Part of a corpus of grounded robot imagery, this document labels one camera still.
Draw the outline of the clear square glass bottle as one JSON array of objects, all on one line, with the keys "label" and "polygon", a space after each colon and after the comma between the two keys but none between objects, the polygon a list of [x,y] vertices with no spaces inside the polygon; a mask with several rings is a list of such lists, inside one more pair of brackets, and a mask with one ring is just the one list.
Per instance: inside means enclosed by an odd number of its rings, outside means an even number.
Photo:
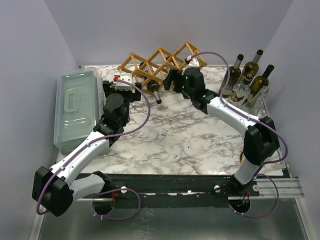
[{"label": "clear square glass bottle", "polygon": [[250,83],[252,79],[253,74],[248,72],[245,75],[244,80],[234,86],[231,94],[227,99],[227,102],[240,109],[244,101],[247,99],[249,93],[251,92]]}]

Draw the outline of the green wine bottle brown label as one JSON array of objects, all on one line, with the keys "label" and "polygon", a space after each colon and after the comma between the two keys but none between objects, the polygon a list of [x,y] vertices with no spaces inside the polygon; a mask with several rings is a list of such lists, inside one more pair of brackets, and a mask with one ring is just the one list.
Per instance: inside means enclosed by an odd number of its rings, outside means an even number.
[{"label": "green wine bottle brown label", "polygon": [[[139,68],[147,73],[150,73],[148,67],[146,66],[145,68],[142,68],[142,65],[144,64],[144,62],[141,62],[139,64]],[[155,101],[157,104],[161,104],[162,103],[162,99],[159,95],[159,89],[160,89],[160,85],[158,81],[155,81],[153,79],[151,79],[147,84],[146,84],[147,90],[149,92],[152,92]]]}]

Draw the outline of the clear round glass bottle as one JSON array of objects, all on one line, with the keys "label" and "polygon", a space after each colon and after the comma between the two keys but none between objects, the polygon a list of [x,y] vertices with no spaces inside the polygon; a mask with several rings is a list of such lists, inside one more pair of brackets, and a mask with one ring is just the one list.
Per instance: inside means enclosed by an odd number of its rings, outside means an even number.
[{"label": "clear round glass bottle", "polygon": [[242,105],[241,109],[251,115],[256,115],[259,112],[262,101],[268,91],[269,88],[267,86],[263,86],[253,98]]}]

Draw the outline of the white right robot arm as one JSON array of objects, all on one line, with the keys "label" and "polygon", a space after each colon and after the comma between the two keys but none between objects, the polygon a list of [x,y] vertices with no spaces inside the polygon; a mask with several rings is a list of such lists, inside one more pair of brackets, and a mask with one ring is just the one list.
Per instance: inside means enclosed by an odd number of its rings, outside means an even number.
[{"label": "white right robot arm", "polygon": [[280,147],[274,121],[270,117],[259,118],[228,102],[222,102],[216,92],[206,88],[204,76],[198,67],[184,71],[170,69],[163,86],[168,91],[171,85],[174,85],[176,93],[189,99],[196,109],[223,121],[244,137],[244,160],[230,183],[230,191],[234,195],[243,195],[264,161]]}]

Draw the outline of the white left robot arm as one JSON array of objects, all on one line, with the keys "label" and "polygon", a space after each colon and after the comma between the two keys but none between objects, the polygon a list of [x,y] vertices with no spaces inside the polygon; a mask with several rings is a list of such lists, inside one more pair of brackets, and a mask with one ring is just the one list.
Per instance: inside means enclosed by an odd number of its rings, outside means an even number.
[{"label": "white left robot arm", "polygon": [[130,121],[130,104],[146,97],[141,83],[125,81],[119,75],[112,82],[105,81],[103,90],[107,94],[103,114],[92,132],[63,160],[35,172],[32,198],[37,202],[38,215],[52,213],[59,217],[78,199],[90,195],[113,197],[118,191],[129,191],[125,185],[117,187],[100,171],[78,178],[93,159],[127,134],[124,128]]}]

